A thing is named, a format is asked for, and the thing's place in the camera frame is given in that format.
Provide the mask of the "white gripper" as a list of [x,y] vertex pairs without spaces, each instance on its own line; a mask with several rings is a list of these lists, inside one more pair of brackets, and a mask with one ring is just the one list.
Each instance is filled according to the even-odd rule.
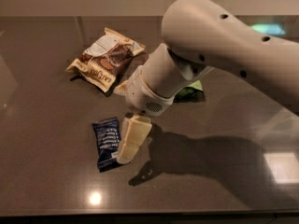
[[[139,65],[128,80],[124,80],[114,91],[119,96],[125,95],[129,109],[148,117],[158,117],[173,104],[174,98],[164,98],[153,92],[142,76],[142,66]],[[150,118],[134,114],[124,118],[121,126],[121,142],[118,147],[117,163],[126,164],[132,161],[150,133],[152,124]]]

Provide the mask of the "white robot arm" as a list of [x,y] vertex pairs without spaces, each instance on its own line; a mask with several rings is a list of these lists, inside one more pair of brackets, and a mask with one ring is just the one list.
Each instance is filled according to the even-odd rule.
[[163,43],[130,75],[117,163],[132,161],[151,118],[209,67],[243,78],[293,114],[299,112],[299,44],[248,27],[210,0],[177,0],[164,13]]

